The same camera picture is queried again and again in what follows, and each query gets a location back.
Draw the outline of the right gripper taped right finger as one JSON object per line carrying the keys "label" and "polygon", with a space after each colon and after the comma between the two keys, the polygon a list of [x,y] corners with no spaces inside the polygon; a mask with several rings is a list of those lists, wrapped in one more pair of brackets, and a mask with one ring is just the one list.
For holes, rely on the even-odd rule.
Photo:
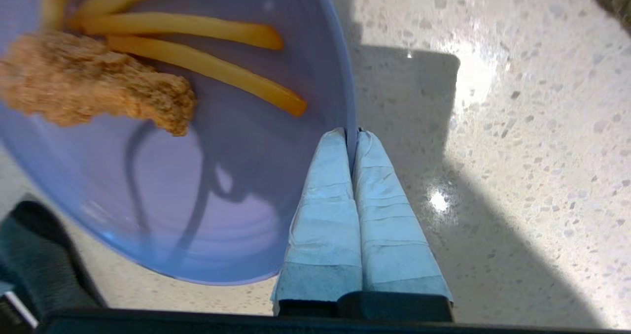
{"label": "right gripper taped right finger", "polygon": [[453,297],[380,139],[358,134],[353,171],[361,233],[363,320],[452,321]]}

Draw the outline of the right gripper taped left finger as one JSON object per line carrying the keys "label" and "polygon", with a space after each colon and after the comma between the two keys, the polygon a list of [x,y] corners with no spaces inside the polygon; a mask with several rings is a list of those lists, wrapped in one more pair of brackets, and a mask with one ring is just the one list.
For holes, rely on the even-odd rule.
{"label": "right gripper taped left finger", "polygon": [[271,295],[274,314],[288,301],[336,303],[361,291],[360,240],[346,134],[336,128],[322,135],[307,171]]}

